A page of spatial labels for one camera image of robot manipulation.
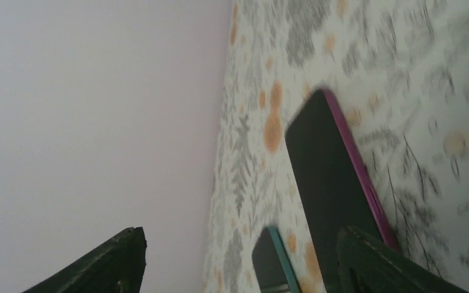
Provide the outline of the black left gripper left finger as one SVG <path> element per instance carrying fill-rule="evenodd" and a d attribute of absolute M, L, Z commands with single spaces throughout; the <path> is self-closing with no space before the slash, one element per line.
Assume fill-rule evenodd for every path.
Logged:
<path fill-rule="evenodd" d="M 139 292 L 146 249 L 144 229 L 126 228 L 26 292 Z"/>

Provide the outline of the black phone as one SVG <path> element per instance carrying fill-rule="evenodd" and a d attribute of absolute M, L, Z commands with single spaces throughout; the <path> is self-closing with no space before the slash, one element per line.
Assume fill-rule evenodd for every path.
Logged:
<path fill-rule="evenodd" d="M 301 293 L 276 226 L 266 226 L 262 229 L 252 252 L 252 263 L 262 293 Z"/>

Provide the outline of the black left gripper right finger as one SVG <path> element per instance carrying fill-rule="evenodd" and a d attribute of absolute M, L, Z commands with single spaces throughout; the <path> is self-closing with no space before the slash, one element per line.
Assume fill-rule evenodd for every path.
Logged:
<path fill-rule="evenodd" d="M 355 226 L 338 233 L 336 252 L 343 292 L 466 293 Z"/>

